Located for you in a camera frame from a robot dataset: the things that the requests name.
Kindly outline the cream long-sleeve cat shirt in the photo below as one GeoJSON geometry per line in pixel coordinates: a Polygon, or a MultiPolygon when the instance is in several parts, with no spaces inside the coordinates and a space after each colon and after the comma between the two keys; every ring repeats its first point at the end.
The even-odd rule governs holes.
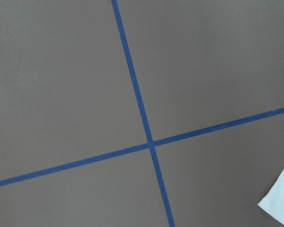
{"type": "Polygon", "coordinates": [[[284,169],[258,206],[284,225],[284,169]]]}

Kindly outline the blue tape line lengthwise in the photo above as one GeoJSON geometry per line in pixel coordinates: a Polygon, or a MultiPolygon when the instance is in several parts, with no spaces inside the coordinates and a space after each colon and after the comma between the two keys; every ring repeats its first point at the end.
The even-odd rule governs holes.
{"type": "Polygon", "coordinates": [[[173,214],[172,214],[172,210],[171,210],[171,207],[170,207],[170,202],[169,202],[168,194],[167,194],[167,191],[166,191],[166,186],[165,186],[165,183],[164,183],[163,175],[162,175],[162,172],[161,172],[157,152],[156,152],[156,149],[155,149],[155,146],[154,146],[151,128],[150,128],[149,121],[148,121],[148,118],[147,118],[147,114],[146,114],[146,111],[145,111],[144,102],[143,102],[143,99],[142,99],[138,79],[137,79],[137,76],[136,76],[136,73],[135,73],[135,68],[134,68],[132,57],[131,57],[128,41],[127,41],[127,38],[126,38],[126,33],[125,33],[124,25],[123,25],[123,22],[122,22],[120,9],[119,9],[119,6],[118,6],[118,2],[116,0],[111,1],[111,3],[112,3],[112,8],[113,8],[113,11],[114,11],[115,20],[116,20],[116,23],[117,23],[117,27],[118,27],[118,31],[119,31],[119,35],[120,35],[120,39],[121,39],[121,43],[122,43],[127,67],[128,67],[129,74],[130,74],[130,77],[131,77],[131,81],[132,81],[137,105],[138,105],[138,108],[139,108],[139,113],[140,113],[140,116],[141,116],[145,136],[146,136],[146,139],[147,139],[148,149],[149,149],[150,154],[151,154],[153,167],[154,167],[154,170],[155,170],[155,174],[156,174],[156,177],[157,177],[161,197],[162,197],[162,200],[163,200],[164,209],[165,209],[165,212],[166,212],[166,216],[167,216],[167,219],[168,219],[169,226],[174,227],[176,224],[175,224],[173,214]]]}

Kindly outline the blue tape line crosswise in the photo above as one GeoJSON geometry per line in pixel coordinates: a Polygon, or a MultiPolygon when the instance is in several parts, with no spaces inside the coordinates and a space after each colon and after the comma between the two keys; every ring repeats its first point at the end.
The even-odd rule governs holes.
{"type": "Polygon", "coordinates": [[[253,121],[258,121],[258,120],[261,120],[261,119],[269,118],[269,117],[280,115],[280,114],[284,114],[284,107],[276,109],[276,110],[272,110],[272,111],[248,116],[248,117],[245,117],[245,118],[233,120],[233,121],[230,121],[230,122],[225,122],[225,123],[221,123],[221,124],[218,124],[218,125],[209,126],[209,127],[206,127],[206,128],[195,130],[195,131],[182,133],[182,134],[167,137],[167,138],[164,138],[164,139],[155,140],[155,141],[150,142],[150,143],[144,143],[144,144],[136,145],[136,146],[133,146],[133,147],[124,148],[124,149],[112,151],[112,152],[109,152],[109,153],[101,154],[101,155],[98,155],[98,156],[89,157],[89,158],[86,158],[86,159],[70,162],[70,163],[67,163],[67,164],[63,164],[63,165],[59,165],[59,166],[55,166],[55,167],[50,167],[50,168],[39,170],[39,171],[36,171],[36,172],[32,172],[32,173],[28,173],[28,174],[24,174],[24,175],[15,176],[15,177],[12,177],[12,178],[0,180],[0,187],[8,185],[8,184],[18,183],[18,182],[21,182],[21,181],[41,177],[41,176],[44,176],[44,175],[50,175],[50,174],[53,174],[53,173],[65,171],[65,170],[72,169],[72,168],[77,168],[79,166],[84,166],[84,165],[96,163],[96,162],[99,162],[99,161],[102,161],[102,160],[111,159],[111,158],[114,158],[114,157],[119,157],[119,156],[122,156],[122,155],[125,155],[125,154],[138,152],[138,151],[141,151],[141,150],[144,150],[144,149],[149,149],[151,151],[151,155],[153,156],[155,147],[160,146],[160,145],[165,145],[165,144],[173,143],[173,142],[176,142],[176,141],[180,141],[180,140],[184,140],[184,139],[188,139],[188,138],[192,138],[192,137],[197,137],[197,136],[200,136],[200,135],[203,135],[203,134],[208,134],[208,133],[211,133],[211,132],[214,132],[214,131],[224,130],[224,129],[227,129],[227,128],[230,128],[230,127],[238,126],[238,125],[241,125],[241,124],[246,124],[246,123],[253,122],[253,121]]]}

